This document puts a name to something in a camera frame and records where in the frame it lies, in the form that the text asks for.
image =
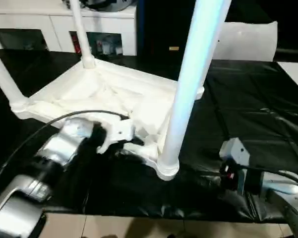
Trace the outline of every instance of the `wire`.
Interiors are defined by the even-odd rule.
[[[71,117],[74,115],[78,115],[78,114],[85,114],[85,113],[106,113],[106,114],[111,114],[111,115],[116,115],[119,116],[121,119],[127,119],[127,116],[124,116],[122,114],[119,113],[114,113],[114,112],[110,112],[110,111],[105,111],[105,110],[84,110],[84,111],[76,111],[76,112],[72,112],[72,113],[68,113],[65,114],[63,116],[60,116],[58,118],[55,118],[51,121],[49,121],[48,123],[46,123],[44,126],[42,126],[41,128],[39,128],[37,131],[35,131],[33,134],[29,135],[14,151],[13,153],[8,157],[8,159],[6,160],[6,162],[3,164],[3,166],[1,167],[0,170],[0,176],[1,174],[4,172],[4,169],[6,168],[6,166],[10,163],[11,159],[14,157],[14,155],[26,144],[28,143],[30,140],[32,140],[37,134],[39,134],[43,129],[45,129],[46,127],[52,125],[53,123],[62,120],[64,118],[67,117]]]
[[[241,169],[254,170],[254,171],[260,171],[260,172],[268,172],[268,173],[272,173],[275,175],[280,175],[280,176],[286,177],[286,178],[291,179],[294,182],[298,183],[298,178],[293,175],[290,175],[288,173],[284,173],[284,172],[280,172],[280,171],[276,171],[276,170],[264,169],[264,168],[250,167],[250,166],[245,166],[245,165],[238,165],[238,167]]]

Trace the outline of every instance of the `white pole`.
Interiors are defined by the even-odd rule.
[[[18,86],[15,84],[11,75],[5,68],[4,64],[0,59],[0,88],[4,92],[5,96],[9,100],[9,104],[12,108],[22,108],[27,102],[28,98],[25,97]]]
[[[164,180],[172,179],[179,170],[179,151],[197,89],[204,84],[230,3],[196,0],[164,149],[157,164],[158,175]]]
[[[82,54],[83,66],[84,68],[94,68],[95,59],[90,52],[90,46],[89,46],[86,31],[84,29],[83,18],[80,12],[79,0],[70,0],[70,8],[73,12],[74,22],[76,25],[78,41],[79,41],[81,54]]]

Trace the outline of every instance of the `black plastic sheet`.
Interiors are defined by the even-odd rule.
[[[79,60],[71,53],[0,51],[0,56],[26,96]],[[173,80],[180,69],[177,61],[136,57],[106,60]],[[0,91],[0,168],[13,149],[42,125],[34,119],[17,119]],[[55,128],[48,128],[17,153],[0,176],[0,192],[18,174],[20,165],[55,132]],[[222,191],[218,178],[203,176],[204,171],[218,171],[219,149],[230,137],[241,139],[250,152],[252,166],[298,174],[298,86],[275,62],[212,62],[205,93],[191,114],[179,157],[180,172],[174,180],[161,181],[154,170],[135,158],[116,156],[120,145],[104,155],[86,145],[45,209],[92,215],[284,222],[272,205],[257,196]]]

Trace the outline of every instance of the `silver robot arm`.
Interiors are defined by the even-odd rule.
[[[43,215],[38,205],[52,193],[53,186],[78,152],[84,139],[100,126],[83,118],[65,121],[0,195],[0,234],[28,238]]]
[[[251,177],[251,173],[249,173],[251,167],[248,166],[250,154],[238,138],[232,138],[223,143],[220,157],[224,161],[221,173],[227,175],[226,178],[222,178],[222,186],[226,189],[236,190],[239,194],[243,194],[244,190],[249,192],[256,190],[255,193],[258,193],[261,199],[279,209],[294,236],[298,238],[298,175],[288,171],[277,171],[297,180],[294,181],[285,176],[265,172],[262,169],[259,176]],[[245,186],[246,176],[250,176],[252,182],[255,181],[256,189]]]

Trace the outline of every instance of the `shelf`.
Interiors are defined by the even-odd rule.
[[[83,16],[101,18],[130,18],[134,19],[136,3],[117,12],[98,12],[82,9]],[[34,14],[53,16],[72,16],[61,0],[0,0],[0,14]]]

